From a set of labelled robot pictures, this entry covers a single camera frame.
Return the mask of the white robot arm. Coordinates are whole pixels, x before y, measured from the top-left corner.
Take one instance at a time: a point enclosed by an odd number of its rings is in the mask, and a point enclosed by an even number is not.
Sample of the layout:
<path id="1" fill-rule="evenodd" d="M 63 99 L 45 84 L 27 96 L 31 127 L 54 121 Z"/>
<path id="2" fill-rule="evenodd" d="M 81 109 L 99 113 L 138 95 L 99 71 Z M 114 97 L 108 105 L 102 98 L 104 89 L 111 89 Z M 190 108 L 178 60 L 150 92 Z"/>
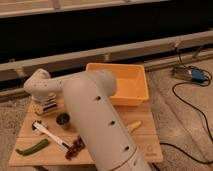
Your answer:
<path id="1" fill-rule="evenodd" d="M 51 93 L 63 94 L 70 115 L 98 171 L 151 171 L 111 104 L 116 78 L 109 70 L 90 70 L 52 78 L 36 70 L 24 89 L 42 102 Z"/>

